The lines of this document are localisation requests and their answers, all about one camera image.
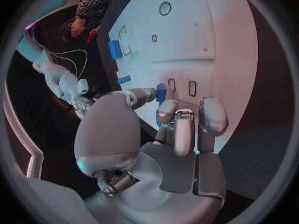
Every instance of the circular hole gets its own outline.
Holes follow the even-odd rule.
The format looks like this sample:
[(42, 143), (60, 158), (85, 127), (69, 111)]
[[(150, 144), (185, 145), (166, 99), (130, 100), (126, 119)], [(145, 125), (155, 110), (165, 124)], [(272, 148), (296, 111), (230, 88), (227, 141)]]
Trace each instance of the circular hole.
[(151, 40), (152, 40), (153, 42), (157, 42), (158, 38), (157, 38), (156, 35), (153, 35), (153, 36), (151, 37)]
[(160, 9), (159, 9), (159, 11), (160, 11), (160, 14), (161, 14), (162, 16), (166, 16), (167, 14), (169, 14), (170, 11), (171, 11), (171, 5), (170, 5), (170, 3), (167, 2), (167, 1), (163, 2), (163, 3), (160, 5)]

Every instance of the pink light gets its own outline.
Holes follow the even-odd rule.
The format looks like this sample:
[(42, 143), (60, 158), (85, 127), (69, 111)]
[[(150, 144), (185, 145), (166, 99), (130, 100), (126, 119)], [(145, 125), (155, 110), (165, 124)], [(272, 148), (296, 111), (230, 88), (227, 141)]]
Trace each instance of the pink light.
[(25, 30), (28, 30), (28, 29), (31, 28), (33, 25), (34, 25), (34, 22), (31, 23), (31, 24), (29, 24), (29, 25), (27, 25), (27, 26), (25, 27)]

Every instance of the dark hair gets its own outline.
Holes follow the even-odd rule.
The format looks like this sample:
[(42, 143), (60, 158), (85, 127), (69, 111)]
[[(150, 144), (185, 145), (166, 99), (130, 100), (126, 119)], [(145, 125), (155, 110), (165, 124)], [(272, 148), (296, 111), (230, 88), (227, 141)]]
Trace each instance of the dark hair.
[(60, 27), (60, 37), (65, 42), (70, 42), (73, 40), (72, 38), (72, 31), (69, 23), (72, 23), (75, 21), (75, 18), (67, 20), (65, 23), (63, 23)]

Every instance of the patterned shirt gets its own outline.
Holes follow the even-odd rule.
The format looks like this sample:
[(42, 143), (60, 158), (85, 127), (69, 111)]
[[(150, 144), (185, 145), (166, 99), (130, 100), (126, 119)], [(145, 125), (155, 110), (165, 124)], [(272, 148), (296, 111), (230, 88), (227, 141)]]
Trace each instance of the patterned shirt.
[(106, 9), (111, 0), (82, 0), (76, 17), (86, 19), (85, 28), (92, 29), (101, 25)]

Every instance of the cable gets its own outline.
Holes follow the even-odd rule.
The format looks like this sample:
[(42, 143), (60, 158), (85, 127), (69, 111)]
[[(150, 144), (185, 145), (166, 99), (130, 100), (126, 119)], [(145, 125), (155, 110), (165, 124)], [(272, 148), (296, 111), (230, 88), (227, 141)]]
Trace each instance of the cable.
[(80, 78), (81, 75), (82, 75), (82, 73), (84, 72), (85, 67), (86, 67), (86, 64), (87, 64), (88, 54), (87, 54), (86, 50), (83, 50), (83, 49), (76, 49), (76, 50), (66, 51), (66, 52), (52, 52), (52, 51), (50, 51), (49, 49), (47, 49), (44, 45), (40, 44), (40, 43), (36, 40), (35, 35), (34, 35), (34, 29), (35, 29), (35, 24), (32, 26), (32, 29), (31, 29), (31, 37), (32, 37), (33, 40), (36, 42), (36, 44), (37, 44), (38, 46), (40, 46), (40, 48), (42, 48), (42, 49), (46, 50), (47, 52), (49, 52), (51, 55), (72, 62), (73, 65), (74, 65), (74, 67), (75, 67), (75, 70), (76, 70), (76, 76), (78, 76), (78, 69), (77, 69), (77, 65), (76, 65), (76, 63), (75, 63), (73, 60), (69, 59), (69, 58), (62, 57), (62, 56), (58, 56), (57, 54), (67, 54), (67, 53), (76, 52), (76, 51), (83, 51), (83, 52), (85, 53), (85, 62), (84, 62), (84, 66), (83, 66), (83, 69), (82, 69), (80, 75), (78, 76), (78, 78)]

